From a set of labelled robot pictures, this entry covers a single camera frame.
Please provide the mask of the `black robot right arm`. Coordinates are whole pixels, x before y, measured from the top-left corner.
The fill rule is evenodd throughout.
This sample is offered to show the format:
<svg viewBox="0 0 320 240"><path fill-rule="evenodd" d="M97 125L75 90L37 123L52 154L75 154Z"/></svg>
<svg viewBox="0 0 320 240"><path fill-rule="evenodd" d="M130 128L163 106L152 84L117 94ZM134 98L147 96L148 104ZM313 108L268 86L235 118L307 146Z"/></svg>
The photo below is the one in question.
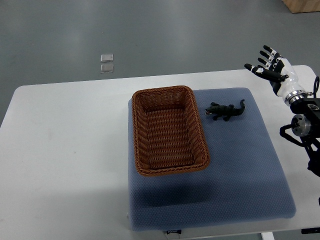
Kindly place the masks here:
<svg viewBox="0 0 320 240"><path fill-rule="evenodd" d="M291 123L279 129L281 137L305 149L307 169L320 175L320 99L305 94L289 94L285 102L294 114Z"/></svg>

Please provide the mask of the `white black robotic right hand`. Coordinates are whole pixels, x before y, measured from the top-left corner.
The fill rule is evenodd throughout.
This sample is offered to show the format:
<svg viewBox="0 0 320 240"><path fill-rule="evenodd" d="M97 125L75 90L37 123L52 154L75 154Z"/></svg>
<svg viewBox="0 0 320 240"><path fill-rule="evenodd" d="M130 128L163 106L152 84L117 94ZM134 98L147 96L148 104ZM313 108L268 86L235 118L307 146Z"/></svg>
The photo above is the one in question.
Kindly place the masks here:
<svg viewBox="0 0 320 240"><path fill-rule="evenodd" d="M307 96L299 84L299 77L290 62L273 48L264 45L259 53L260 65L246 63L244 67L257 77L269 81L274 94L281 97L287 106Z"/></svg>

